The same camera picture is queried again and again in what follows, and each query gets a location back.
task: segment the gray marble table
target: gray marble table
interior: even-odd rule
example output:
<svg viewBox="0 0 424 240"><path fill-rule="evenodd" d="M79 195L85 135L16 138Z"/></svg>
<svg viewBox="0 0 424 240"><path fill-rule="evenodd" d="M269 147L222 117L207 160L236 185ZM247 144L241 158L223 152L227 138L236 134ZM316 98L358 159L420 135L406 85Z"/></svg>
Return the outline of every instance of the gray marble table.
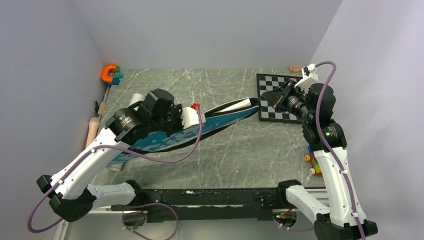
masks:
<svg viewBox="0 0 424 240"><path fill-rule="evenodd" d="M290 75L266 69L130 69L112 86L100 126L134 93L146 95L161 88L176 104L200 103L204 110L244 97L257 97L256 74ZM152 157L176 159L191 146ZM300 124L264 122L258 114L241 120L203 140L196 151L178 163L157 163L141 158L126 162L119 172L104 169L93 184L137 181L142 188L260 188L275 187L283 180L297 179L306 187L324 187L324 180L310 175L304 160L307 143Z"/></svg>

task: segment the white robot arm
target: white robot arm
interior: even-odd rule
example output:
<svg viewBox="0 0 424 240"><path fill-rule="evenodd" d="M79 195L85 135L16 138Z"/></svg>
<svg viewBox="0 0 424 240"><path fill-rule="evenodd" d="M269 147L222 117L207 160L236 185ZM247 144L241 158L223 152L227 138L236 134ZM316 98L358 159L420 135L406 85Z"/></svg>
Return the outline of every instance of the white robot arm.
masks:
<svg viewBox="0 0 424 240"><path fill-rule="evenodd" d="M68 166L53 176L43 175L37 184L48 195L53 211L68 222L85 216L91 209L110 205L127 205L140 188L135 181L117 185L91 185L94 177L122 150L138 139L162 131L168 135L206 122L200 106L174 105L174 97L167 91L150 91L143 102L123 108L106 122L95 140Z"/></svg>
<svg viewBox="0 0 424 240"><path fill-rule="evenodd" d="M317 83L316 67L322 64L333 65L325 84ZM358 201L349 171L345 134L331 118L336 98L328 83L335 70L333 62L310 64L302 68L301 80L290 80L262 96L275 109L292 113L301 120L303 136L322 171L329 208L313 198L296 180L278 185L280 193L285 191L286 202L296 206L314 223L319 240L364 239L378 230L375 222L367 220Z"/></svg>

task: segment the chessboard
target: chessboard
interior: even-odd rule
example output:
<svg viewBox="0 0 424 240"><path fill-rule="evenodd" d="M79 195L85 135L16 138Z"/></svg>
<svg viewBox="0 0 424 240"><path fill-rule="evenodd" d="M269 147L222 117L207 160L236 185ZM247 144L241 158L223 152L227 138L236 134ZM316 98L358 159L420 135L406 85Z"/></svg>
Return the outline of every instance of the chessboard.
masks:
<svg viewBox="0 0 424 240"><path fill-rule="evenodd" d="M262 97L262 94L274 89L278 89L284 85L288 80L295 80L296 82L301 80L301 77L296 76L284 76L284 75L271 75L271 74L256 74L257 83L257 98L260 100L259 108L259 121L268 122L284 122L284 123L297 123L301 121L293 114L280 109L274 109L268 102Z"/></svg>

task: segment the white wall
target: white wall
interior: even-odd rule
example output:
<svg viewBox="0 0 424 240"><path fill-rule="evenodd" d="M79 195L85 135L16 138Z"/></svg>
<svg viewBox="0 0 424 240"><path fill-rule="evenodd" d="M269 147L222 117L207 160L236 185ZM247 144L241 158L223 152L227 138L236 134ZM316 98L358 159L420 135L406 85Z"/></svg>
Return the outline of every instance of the white wall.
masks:
<svg viewBox="0 0 424 240"><path fill-rule="evenodd" d="M305 65L342 0L73 0L123 68Z"/></svg>
<svg viewBox="0 0 424 240"><path fill-rule="evenodd" d="M424 234L423 12L422 0L344 0L312 58L337 64L334 118L359 200L379 228L372 239Z"/></svg>
<svg viewBox="0 0 424 240"><path fill-rule="evenodd" d="M68 0L2 1L0 7L0 239L49 240L26 222L42 196L36 180L84 147L102 61ZM58 219L48 201L34 227Z"/></svg>

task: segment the small wooden piece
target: small wooden piece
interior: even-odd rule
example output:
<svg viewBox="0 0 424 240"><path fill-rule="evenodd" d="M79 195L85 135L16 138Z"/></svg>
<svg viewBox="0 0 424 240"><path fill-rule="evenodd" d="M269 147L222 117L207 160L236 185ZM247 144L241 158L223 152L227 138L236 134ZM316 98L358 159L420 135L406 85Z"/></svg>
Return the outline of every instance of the small wooden piece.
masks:
<svg viewBox="0 0 424 240"><path fill-rule="evenodd" d="M302 71L302 66L289 66L288 71L290 73L299 73Z"/></svg>
<svg viewBox="0 0 424 240"><path fill-rule="evenodd" d="M100 107L98 108L97 115L103 116L103 113L105 113L105 107L106 107L106 103L104 101L102 101L100 103Z"/></svg>

